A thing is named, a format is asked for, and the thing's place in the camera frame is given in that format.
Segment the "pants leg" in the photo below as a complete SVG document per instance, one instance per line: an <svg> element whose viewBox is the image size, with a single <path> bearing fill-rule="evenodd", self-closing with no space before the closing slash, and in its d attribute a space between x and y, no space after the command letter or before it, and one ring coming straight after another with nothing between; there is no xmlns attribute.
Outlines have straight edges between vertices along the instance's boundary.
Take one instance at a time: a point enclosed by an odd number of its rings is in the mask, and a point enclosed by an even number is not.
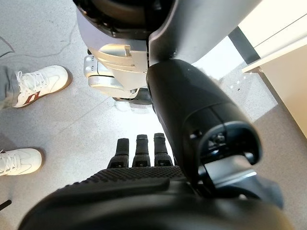
<svg viewBox="0 0 307 230"><path fill-rule="evenodd" d="M19 86L15 71L0 66L0 110L17 104Z"/></svg>

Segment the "white shoe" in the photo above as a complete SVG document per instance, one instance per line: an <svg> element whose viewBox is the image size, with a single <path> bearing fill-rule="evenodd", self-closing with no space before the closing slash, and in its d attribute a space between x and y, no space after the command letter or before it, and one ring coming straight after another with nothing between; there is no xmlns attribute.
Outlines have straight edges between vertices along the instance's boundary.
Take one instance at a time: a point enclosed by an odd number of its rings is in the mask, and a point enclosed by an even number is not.
<svg viewBox="0 0 307 230"><path fill-rule="evenodd" d="M0 151L0 176L33 173L42 164L42 156L36 149Z"/></svg>
<svg viewBox="0 0 307 230"><path fill-rule="evenodd" d="M70 84L62 66L49 66L32 73L16 72L20 94L15 108L26 107L46 94L60 91Z"/></svg>

